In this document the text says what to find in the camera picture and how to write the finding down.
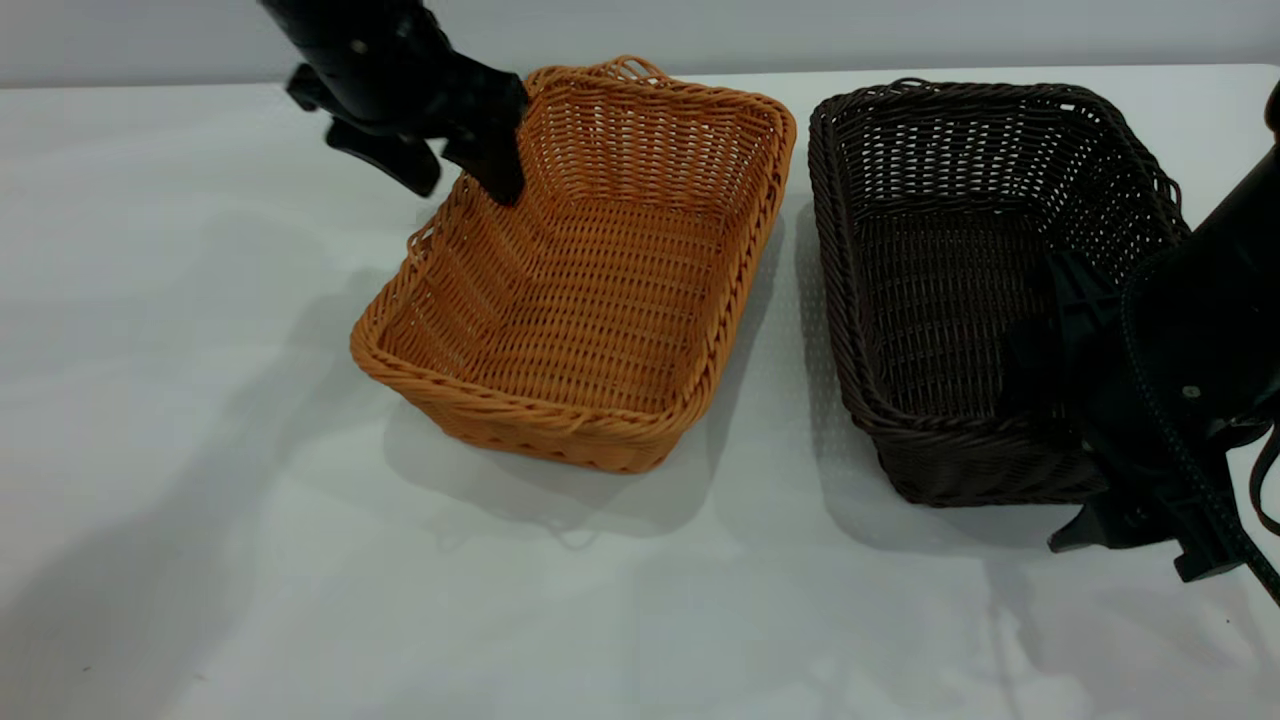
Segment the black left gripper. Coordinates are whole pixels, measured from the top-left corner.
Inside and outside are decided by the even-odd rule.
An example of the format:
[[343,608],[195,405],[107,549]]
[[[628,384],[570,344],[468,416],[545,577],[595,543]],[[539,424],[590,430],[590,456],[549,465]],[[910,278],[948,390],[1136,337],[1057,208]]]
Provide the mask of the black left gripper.
[[442,169],[421,138],[512,208],[525,190],[518,128],[524,82],[458,53],[421,1],[265,1],[302,58],[285,83],[305,111],[333,120],[326,146],[426,199]]

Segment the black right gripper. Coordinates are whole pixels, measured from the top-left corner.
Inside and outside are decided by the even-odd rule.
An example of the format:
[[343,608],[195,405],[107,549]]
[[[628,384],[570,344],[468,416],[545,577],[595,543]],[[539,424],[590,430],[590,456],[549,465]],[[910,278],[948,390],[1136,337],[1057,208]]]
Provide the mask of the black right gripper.
[[1085,356],[1085,441],[1106,480],[1050,551],[1175,541],[1184,582],[1245,566],[1276,583],[1228,465],[1277,425],[1276,288],[1188,247],[1140,265],[1121,293],[1076,250],[1047,255],[1028,284],[1050,304],[1005,336],[1005,411],[1064,404]]

